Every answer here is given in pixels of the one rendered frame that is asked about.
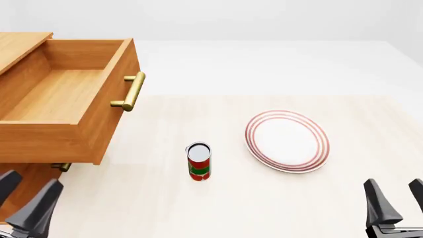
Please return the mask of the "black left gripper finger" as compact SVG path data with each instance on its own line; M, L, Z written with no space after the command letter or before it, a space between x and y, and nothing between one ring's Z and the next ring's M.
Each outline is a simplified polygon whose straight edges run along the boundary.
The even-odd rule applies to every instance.
M15 170L9 170L0 176L0 206L22 182L22 176Z
M30 202L6 219L12 227L6 237L48 238L52 214L62 190L59 180L50 180Z

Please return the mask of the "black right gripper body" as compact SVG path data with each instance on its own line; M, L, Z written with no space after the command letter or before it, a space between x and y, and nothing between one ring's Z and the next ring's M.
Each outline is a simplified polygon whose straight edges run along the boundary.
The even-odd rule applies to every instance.
M394 223L369 223L368 238L423 238L423 227L396 227Z

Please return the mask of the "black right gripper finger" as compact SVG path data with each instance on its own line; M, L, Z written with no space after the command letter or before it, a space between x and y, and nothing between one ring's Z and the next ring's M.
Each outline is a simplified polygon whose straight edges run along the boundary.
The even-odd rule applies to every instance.
M377 182L369 178L364 182L367 206L366 227L395 227L403 217L394 209L384 196Z
M423 180L416 178L408 186L423 213Z

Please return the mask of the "closed wooden drawer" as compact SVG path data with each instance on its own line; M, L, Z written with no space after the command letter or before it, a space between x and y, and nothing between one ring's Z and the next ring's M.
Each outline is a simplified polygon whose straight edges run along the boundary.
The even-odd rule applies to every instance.
M0 175L15 170L22 181L0 207L0 224L27 204L52 179L62 172L43 163L0 163Z

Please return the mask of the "open wooden drawer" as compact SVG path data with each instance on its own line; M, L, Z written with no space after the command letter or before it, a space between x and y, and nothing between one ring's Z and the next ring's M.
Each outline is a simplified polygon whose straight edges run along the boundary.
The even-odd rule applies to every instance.
M45 41L50 70L0 121L8 158L25 163L100 164L141 71L133 39Z

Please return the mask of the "wooden cabinet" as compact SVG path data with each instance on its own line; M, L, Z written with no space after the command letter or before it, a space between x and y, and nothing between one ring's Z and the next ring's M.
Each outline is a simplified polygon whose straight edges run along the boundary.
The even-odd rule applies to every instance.
M41 51L51 32L0 32L0 121L47 76L50 67ZM8 158L4 150L9 146L0 126L0 163L18 162Z

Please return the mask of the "white plate with red rings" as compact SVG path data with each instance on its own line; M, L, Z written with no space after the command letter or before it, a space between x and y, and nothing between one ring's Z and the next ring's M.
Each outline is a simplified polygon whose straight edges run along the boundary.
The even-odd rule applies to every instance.
M323 167L330 153L327 134L312 119L288 110L267 110L245 127L245 143L259 162L281 172L301 174Z

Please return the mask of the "red and green tin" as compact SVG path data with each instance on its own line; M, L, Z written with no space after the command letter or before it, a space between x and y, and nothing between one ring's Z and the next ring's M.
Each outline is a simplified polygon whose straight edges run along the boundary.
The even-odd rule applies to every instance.
M188 172L195 181L208 180L211 175L212 151L205 142L194 142L186 149Z

